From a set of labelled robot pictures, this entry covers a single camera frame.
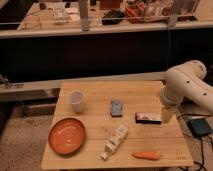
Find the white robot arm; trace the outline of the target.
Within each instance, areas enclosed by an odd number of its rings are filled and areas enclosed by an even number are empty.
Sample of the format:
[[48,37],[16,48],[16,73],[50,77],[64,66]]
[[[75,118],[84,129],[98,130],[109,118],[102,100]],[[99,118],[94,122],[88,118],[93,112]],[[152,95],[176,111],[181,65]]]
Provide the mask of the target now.
[[199,60],[173,66],[164,73],[165,85],[159,93],[164,123],[171,120],[184,98],[213,115],[213,86],[203,81],[206,74],[206,66]]

